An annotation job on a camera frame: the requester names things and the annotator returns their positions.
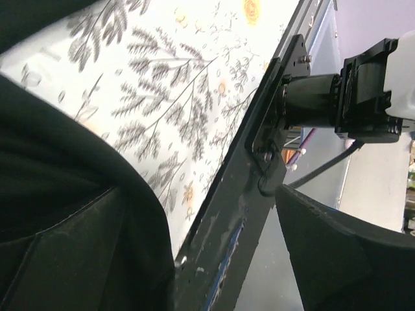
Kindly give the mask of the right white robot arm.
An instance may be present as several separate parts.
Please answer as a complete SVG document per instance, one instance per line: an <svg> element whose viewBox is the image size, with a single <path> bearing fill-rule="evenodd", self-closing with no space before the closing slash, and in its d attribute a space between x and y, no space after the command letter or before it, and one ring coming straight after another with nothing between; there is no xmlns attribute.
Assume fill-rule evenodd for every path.
<svg viewBox="0 0 415 311"><path fill-rule="evenodd" d="M333 128L343 139L395 143L414 130L414 32L385 38L339 74L291 77L278 88L288 126Z"/></svg>

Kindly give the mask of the black t-shirt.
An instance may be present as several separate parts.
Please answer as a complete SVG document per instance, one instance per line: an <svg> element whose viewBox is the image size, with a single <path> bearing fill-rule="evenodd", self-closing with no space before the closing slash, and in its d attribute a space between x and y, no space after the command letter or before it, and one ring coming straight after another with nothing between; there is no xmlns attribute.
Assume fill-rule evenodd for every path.
<svg viewBox="0 0 415 311"><path fill-rule="evenodd" d="M95 92L68 117L1 78L1 302L38 233L118 189L124 218L98 310L173 310L167 217L145 180L83 126Z"/></svg>

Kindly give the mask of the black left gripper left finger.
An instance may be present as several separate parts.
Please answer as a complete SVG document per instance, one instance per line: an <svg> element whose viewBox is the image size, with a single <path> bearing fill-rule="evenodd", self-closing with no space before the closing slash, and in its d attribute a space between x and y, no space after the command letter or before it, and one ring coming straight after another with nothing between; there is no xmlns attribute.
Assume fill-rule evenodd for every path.
<svg viewBox="0 0 415 311"><path fill-rule="evenodd" d="M98 310L125 213L111 189L36 235L2 310Z"/></svg>

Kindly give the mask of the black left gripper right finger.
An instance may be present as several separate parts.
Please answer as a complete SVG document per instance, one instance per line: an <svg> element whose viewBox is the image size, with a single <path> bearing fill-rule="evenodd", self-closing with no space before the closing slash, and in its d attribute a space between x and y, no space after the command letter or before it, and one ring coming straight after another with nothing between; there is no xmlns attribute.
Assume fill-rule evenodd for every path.
<svg viewBox="0 0 415 311"><path fill-rule="evenodd" d="M414 237L276 189L304 310L413 310Z"/></svg>

